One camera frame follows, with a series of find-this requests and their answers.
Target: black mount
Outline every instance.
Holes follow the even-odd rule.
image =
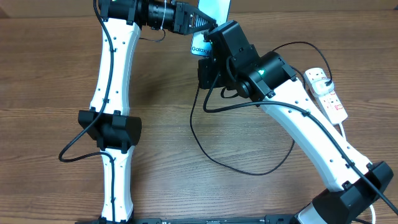
[[[394,176],[392,169],[385,162],[368,164],[368,169],[366,178],[383,193]],[[312,200],[315,210],[329,224],[349,224],[379,199],[363,179],[346,182],[343,187],[345,190],[340,192],[324,190]]]
[[[236,21],[205,33],[205,40],[211,42],[213,49],[210,58],[199,60],[202,89],[209,89],[220,73],[216,87],[226,86],[243,98],[259,101],[266,96],[272,98],[273,90],[286,80],[296,81],[296,72],[279,54],[268,52],[260,57]]]
[[[95,108],[90,111],[79,111],[78,122],[82,128],[86,128],[97,115]],[[102,151],[112,148],[119,149],[125,154],[131,146],[138,144],[141,128],[140,118],[121,116],[119,111],[115,111],[115,114],[103,113],[87,133]]]
[[[104,21],[109,18],[124,19],[127,24],[136,23],[151,26],[159,30],[164,16],[163,28],[176,34],[193,34],[214,28],[216,21],[201,10],[186,2],[166,4],[155,0],[99,0],[100,16]]]
[[[135,219],[127,224],[289,224],[293,215],[266,215],[258,218],[212,218],[212,219],[180,219],[180,220],[161,220],[159,218],[143,218]],[[96,220],[93,222],[79,222],[76,224],[112,224],[112,222],[104,222],[104,220]]]

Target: wood grain surface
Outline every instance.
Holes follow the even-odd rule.
[[[232,14],[260,54],[286,42],[318,46],[333,71],[336,91],[349,114],[349,142],[373,162],[398,172],[398,11],[272,12]],[[160,32],[144,29],[142,37]],[[294,147],[274,173],[237,174],[209,161],[189,128],[197,61],[191,37],[167,33],[162,43],[140,41],[130,83],[131,116],[142,118],[141,141],[132,162],[136,218],[260,217],[295,213],[324,186],[309,159]],[[323,67],[306,45],[281,49],[305,71]],[[71,164],[58,153],[77,133],[78,110],[93,96],[101,57],[95,17],[0,20],[0,223],[73,223],[96,219],[103,206],[99,157]],[[244,102],[222,100],[209,107]],[[291,138],[255,107],[218,114],[201,109],[194,128],[218,161],[250,172],[273,168]],[[97,151],[84,136],[67,153]],[[398,205],[398,179],[386,195]],[[378,223],[397,223],[382,201]],[[363,218],[370,220],[369,211]]]
[[[183,0],[193,6],[198,0]],[[231,0],[231,12],[393,10],[397,0]],[[94,16],[93,0],[0,0],[11,18]]]
[[[4,12],[0,5],[0,19],[8,18],[8,15]]]

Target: black cable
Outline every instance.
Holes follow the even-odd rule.
[[[315,45],[313,45],[313,44],[311,44],[311,43],[308,43],[308,42],[305,42],[305,41],[295,41],[295,42],[290,42],[290,43],[287,43],[287,44],[283,44],[283,45],[281,45],[281,46],[275,48],[275,49],[272,50],[272,51],[276,51],[277,49],[279,49],[279,48],[281,48],[281,47],[285,47],[285,46],[290,45],[290,44],[307,44],[307,45],[313,47],[315,50],[317,50],[317,52],[321,55],[321,57],[322,57],[323,60],[325,61],[326,66],[328,67],[329,75],[330,75],[330,81],[328,81],[328,82],[326,83],[326,85],[329,86],[329,85],[331,84],[331,82],[332,82],[332,79],[333,79],[333,77],[332,77],[332,75],[331,75],[331,70],[330,70],[330,67],[329,67],[329,63],[328,63],[328,61],[326,60],[325,56],[323,56],[321,50],[319,50],[318,47],[316,47]]]
[[[162,29],[162,31],[163,31],[163,37],[159,40],[150,40],[150,39],[147,39],[144,37],[140,37],[139,39],[140,40],[148,40],[148,41],[157,42],[157,43],[162,42],[166,38],[166,31],[164,31],[164,29]]]
[[[235,98],[235,97],[238,97],[238,96],[239,96],[239,93],[235,93],[235,94],[232,95],[232,96],[225,96],[225,95],[224,95],[225,90],[226,90],[226,87],[224,87],[224,88],[221,90],[221,93],[220,93],[220,95],[221,95],[221,97],[222,97],[223,99],[232,99],[232,98]]]
[[[310,112],[295,106],[295,105],[291,105],[288,103],[284,103],[284,102],[278,102],[278,101],[257,101],[257,102],[248,102],[248,103],[240,103],[237,105],[231,105],[231,106],[225,106],[223,108],[217,108],[217,109],[212,109],[212,110],[208,110],[206,108],[207,106],[207,102],[209,100],[209,97],[211,95],[211,92],[213,91],[216,82],[218,80],[218,78],[220,77],[220,75],[218,74],[209,90],[209,92],[206,95],[205,98],[205,102],[203,103],[203,110],[207,113],[218,113],[218,112],[222,112],[222,111],[228,111],[228,110],[233,110],[233,109],[238,109],[238,108],[243,108],[246,106],[259,106],[259,105],[279,105],[279,106],[284,106],[287,108],[291,108],[294,110],[297,110],[299,112],[301,112],[303,114],[303,116],[306,116],[308,118],[310,118],[315,124],[318,125],[318,127],[326,134],[326,136],[328,136],[329,140],[332,142],[332,144],[336,147],[337,151],[342,155],[343,159],[347,162],[348,166],[351,167],[355,173],[357,173],[361,179],[363,179],[365,181],[365,183],[367,183],[370,188],[372,188],[372,190],[391,208],[392,211],[395,212],[396,215],[398,215],[398,209],[390,202],[390,200],[384,196],[384,194],[382,192],[380,192],[379,189],[377,189],[377,187],[375,187],[372,182],[366,178],[361,171],[358,170],[358,168],[355,166],[355,163],[353,161],[351,161],[351,159],[349,159],[349,157],[347,156],[347,154],[342,150],[342,148],[340,147],[340,145],[336,142],[336,140],[334,139],[334,137],[328,132],[328,130],[324,127],[324,125],[316,119],[316,117],[314,117]]]
[[[108,156],[110,163],[111,163],[111,167],[112,167],[112,179],[111,179],[111,203],[112,203],[112,223],[115,222],[115,208],[114,208],[114,160],[112,158],[112,156],[106,152],[93,152],[93,153],[89,153],[87,155],[84,156],[79,156],[73,159],[64,159],[62,156],[66,153],[66,151],[75,143],[77,142],[77,140],[79,140],[85,133],[87,133],[87,131],[94,126],[94,124],[98,121],[98,119],[101,117],[101,115],[103,114],[106,104],[108,102],[108,96],[109,96],[109,91],[111,89],[111,83],[112,83],[112,76],[113,76],[113,67],[114,67],[114,49],[113,49],[113,44],[112,44],[112,38],[104,24],[104,22],[102,21],[102,18],[100,16],[100,14],[98,13],[97,10],[97,5],[96,5],[96,0],[93,0],[93,7],[94,7],[94,11],[95,11],[95,15],[97,16],[97,19],[99,21],[99,23],[101,24],[101,27],[104,29],[104,33],[106,35],[106,38],[108,38],[108,43],[109,43],[109,49],[111,51],[111,65],[110,65],[110,69],[109,69],[109,78],[108,78],[108,84],[106,86],[106,91],[105,91],[105,97],[104,97],[104,103],[102,104],[102,107],[100,109],[100,111],[98,112],[96,118],[84,129],[82,130],[75,138],[73,138],[60,152],[60,154],[58,155],[58,159],[61,162],[75,162],[75,161],[79,161],[81,159],[85,159],[91,156],[100,156],[100,155],[104,155],[104,156]]]
[[[291,153],[292,150],[293,150],[293,147],[294,147],[294,144],[295,144],[295,141],[294,141],[294,140],[293,140],[292,146],[290,147],[290,149],[289,149],[287,155],[284,157],[284,159],[283,159],[277,166],[275,166],[272,170],[270,170],[270,171],[268,171],[268,172],[265,172],[265,173],[262,173],[262,174],[253,174],[253,173],[250,173],[250,172],[245,172],[245,171],[242,171],[242,170],[239,170],[239,169],[235,169],[234,167],[231,167],[231,166],[222,164],[222,163],[220,163],[220,162],[214,160],[213,158],[211,158],[211,157],[206,153],[206,151],[203,149],[203,147],[201,146],[201,144],[200,144],[200,142],[199,142],[199,140],[198,140],[198,138],[197,138],[197,135],[195,134],[195,131],[193,130],[193,126],[192,126],[192,116],[193,116],[193,111],[195,110],[195,105],[196,105],[196,103],[197,103],[198,94],[199,94],[199,89],[200,89],[200,86],[198,85],[197,94],[195,95],[195,101],[193,101],[193,106],[192,106],[192,110],[191,110],[191,116],[190,116],[190,119],[189,119],[189,124],[190,124],[190,126],[191,126],[191,131],[192,131],[193,137],[195,137],[195,140],[197,141],[197,143],[198,143],[198,145],[199,145],[201,151],[204,153],[204,155],[205,155],[207,158],[209,158],[209,160],[211,160],[211,161],[217,163],[218,165],[221,165],[221,166],[226,167],[226,168],[229,168],[229,169],[231,169],[231,170],[233,170],[233,171],[239,172],[239,173],[241,173],[241,174],[254,175],[254,176],[261,176],[261,175],[270,174],[270,173],[274,172],[275,170],[277,170],[277,169],[286,161],[286,159],[288,158],[288,156],[290,155],[290,153]]]
[[[226,71],[227,71],[229,77],[231,78],[231,80],[232,80],[233,82],[236,82],[235,77],[234,77],[234,76],[232,75],[232,73],[231,73],[231,67],[229,67],[229,61],[231,60],[231,58],[232,58],[232,56],[229,56],[229,57],[226,59]]]
[[[359,222],[359,223],[363,223],[363,224],[372,224],[372,223],[370,223],[370,222],[367,222],[367,221],[365,221],[365,220],[360,220],[360,219],[358,219],[358,218],[355,218],[353,221],[356,221],[356,222]]]

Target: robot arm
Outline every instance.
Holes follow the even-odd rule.
[[[205,39],[212,43],[213,56],[199,61],[200,87],[210,88],[211,93],[212,88],[225,86],[228,90],[237,90],[243,98],[250,98],[255,102],[252,105],[260,106],[293,137],[327,187],[298,212],[291,223],[351,223],[379,198],[359,173],[383,192],[392,179],[391,168],[384,162],[372,164],[340,136],[312,103],[294,70],[279,54],[269,52],[258,56],[235,21],[211,30],[205,34]],[[281,105],[283,103],[297,106],[301,111]],[[228,107],[208,110],[204,106],[204,109],[214,113]]]
[[[101,218],[94,223],[129,223],[134,210],[130,193],[131,159],[141,135],[141,119],[129,116],[129,81],[141,27],[148,25],[153,29],[164,28],[176,34],[187,35],[209,29],[215,25],[215,21],[185,2],[99,0],[99,7],[114,48],[113,78],[103,114],[88,134],[97,142],[101,151],[108,153],[114,160],[114,198],[111,196],[112,164],[108,156],[102,155],[104,207]],[[98,116],[108,84],[111,59],[109,40],[104,30],[102,42],[101,66],[90,110],[79,112],[78,121],[83,128]]]

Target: white power strip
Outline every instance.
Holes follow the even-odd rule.
[[[347,119],[348,114],[334,91],[334,84],[325,85],[329,79],[322,68],[311,68],[305,71],[304,79],[310,86],[310,91],[317,100],[323,115],[332,125],[340,124]]]

